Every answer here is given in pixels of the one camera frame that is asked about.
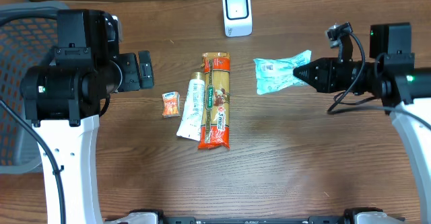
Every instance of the small orange packet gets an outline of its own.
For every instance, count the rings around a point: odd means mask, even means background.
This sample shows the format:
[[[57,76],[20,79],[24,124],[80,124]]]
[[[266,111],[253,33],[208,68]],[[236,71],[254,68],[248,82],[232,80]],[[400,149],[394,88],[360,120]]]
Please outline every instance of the small orange packet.
[[[205,108],[198,149],[229,147],[230,54],[202,54],[205,73]]]
[[[162,94],[163,117],[180,116],[180,94],[176,91]]]

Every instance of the green indicator light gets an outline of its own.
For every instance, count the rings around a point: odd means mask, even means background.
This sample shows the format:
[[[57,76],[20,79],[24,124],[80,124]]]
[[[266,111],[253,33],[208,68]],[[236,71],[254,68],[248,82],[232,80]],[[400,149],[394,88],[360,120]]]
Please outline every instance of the green indicator light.
[[[412,82],[413,80],[415,80],[415,77],[411,76],[411,75],[407,75],[407,81],[408,82]]]

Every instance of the blue plastic wrapper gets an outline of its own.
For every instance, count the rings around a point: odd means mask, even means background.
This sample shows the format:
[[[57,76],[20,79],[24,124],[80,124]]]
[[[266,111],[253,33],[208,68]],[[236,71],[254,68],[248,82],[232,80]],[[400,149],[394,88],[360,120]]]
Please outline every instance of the blue plastic wrapper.
[[[288,59],[254,59],[257,94],[277,92],[293,85],[306,85],[305,82],[294,76],[294,68],[309,63],[310,59],[310,50]]]

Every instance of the gray plastic basket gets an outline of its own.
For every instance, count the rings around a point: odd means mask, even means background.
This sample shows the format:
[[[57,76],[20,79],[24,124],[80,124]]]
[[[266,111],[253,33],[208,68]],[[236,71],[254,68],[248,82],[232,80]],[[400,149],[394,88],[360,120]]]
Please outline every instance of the gray plastic basket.
[[[58,1],[0,6],[0,21],[19,15],[56,15],[68,9]],[[24,118],[20,81],[27,69],[40,63],[57,44],[57,22],[28,17],[0,27],[0,97]],[[0,109],[0,174],[41,172],[37,142]]]

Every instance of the barcode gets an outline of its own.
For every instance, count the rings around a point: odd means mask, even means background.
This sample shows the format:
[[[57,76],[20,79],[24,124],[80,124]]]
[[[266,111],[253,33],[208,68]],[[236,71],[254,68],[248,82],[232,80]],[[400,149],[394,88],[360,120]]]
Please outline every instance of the barcode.
[[[266,70],[274,70],[273,65],[263,65],[262,66],[262,70],[266,71]]]

